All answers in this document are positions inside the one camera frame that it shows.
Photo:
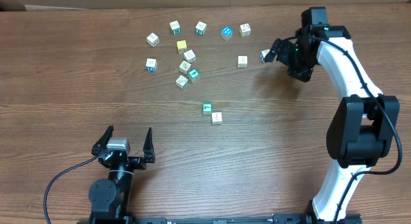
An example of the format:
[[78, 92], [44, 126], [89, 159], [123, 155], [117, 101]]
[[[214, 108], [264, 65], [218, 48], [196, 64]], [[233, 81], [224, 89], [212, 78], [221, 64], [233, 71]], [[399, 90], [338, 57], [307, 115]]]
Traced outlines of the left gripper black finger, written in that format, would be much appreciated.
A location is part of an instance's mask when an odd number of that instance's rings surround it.
[[143, 146], [143, 153], [144, 153], [144, 161], [146, 163], [154, 163], [155, 162], [155, 151], [153, 148], [153, 141], [152, 141], [152, 128], [149, 127], [146, 135], [146, 139]]
[[107, 147], [107, 143], [109, 142], [110, 138], [112, 137], [114, 131], [114, 126], [110, 125], [107, 127], [105, 133], [98, 139], [98, 141], [93, 145], [91, 154], [92, 155], [99, 155], [100, 151]]

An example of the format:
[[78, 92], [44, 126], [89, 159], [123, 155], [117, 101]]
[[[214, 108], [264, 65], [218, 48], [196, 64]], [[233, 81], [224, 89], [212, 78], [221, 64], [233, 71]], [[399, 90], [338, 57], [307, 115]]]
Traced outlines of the green 7 wooden block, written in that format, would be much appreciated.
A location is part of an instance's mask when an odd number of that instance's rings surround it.
[[212, 103], [204, 103], [202, 106], [202, 113], [203, 115], [211, 115], [213, 113], [213, 104]]

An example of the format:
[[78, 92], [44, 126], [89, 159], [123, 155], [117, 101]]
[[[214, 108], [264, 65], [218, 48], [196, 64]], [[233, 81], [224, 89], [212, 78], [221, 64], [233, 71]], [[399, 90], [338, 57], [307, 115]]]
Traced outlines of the wooden block blue T side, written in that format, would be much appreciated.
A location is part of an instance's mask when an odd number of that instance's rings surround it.
[[213, 112], [211, 115], [211, 120], [213, 125], [221, 125], [222, 124], [222, 113], [221, 112]]

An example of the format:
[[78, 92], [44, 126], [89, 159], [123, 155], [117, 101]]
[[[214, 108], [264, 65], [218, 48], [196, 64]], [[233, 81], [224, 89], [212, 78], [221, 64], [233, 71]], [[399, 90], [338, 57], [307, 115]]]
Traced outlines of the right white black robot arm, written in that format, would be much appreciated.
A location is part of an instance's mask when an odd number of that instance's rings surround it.
[[389, 175], [402, 161], [397, 97], [375, 86], [356, 57], [348, 30], [330, 25], [325, 7], [303, 11], [295, 35], [275, 40], [260, 58], [281, 62], [289, 76], [302, 82], [320, 65], [340, 98], [326, 134], [331, 162], [319, 192], [304, 213], [275, 214], [273, 222], [361, 223], [360, 215], [346, 213], [360, 180], [364, 175]]

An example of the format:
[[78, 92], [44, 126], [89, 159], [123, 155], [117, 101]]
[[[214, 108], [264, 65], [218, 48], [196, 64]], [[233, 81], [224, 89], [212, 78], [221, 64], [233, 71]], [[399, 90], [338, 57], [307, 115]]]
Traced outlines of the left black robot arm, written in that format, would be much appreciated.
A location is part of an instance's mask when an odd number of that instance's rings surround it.
[[147, 131], [142, 157], [130, 156], [128, 139], [113, 138], [113, 131], [114, 127], [109, 126], [91, 150], [109, 174], [89, 188], [89, 223], [137, 223], [137, 218], [128, 211], [134, 171], [145, 170], [147, 164], [155, 162], [151, 128]]

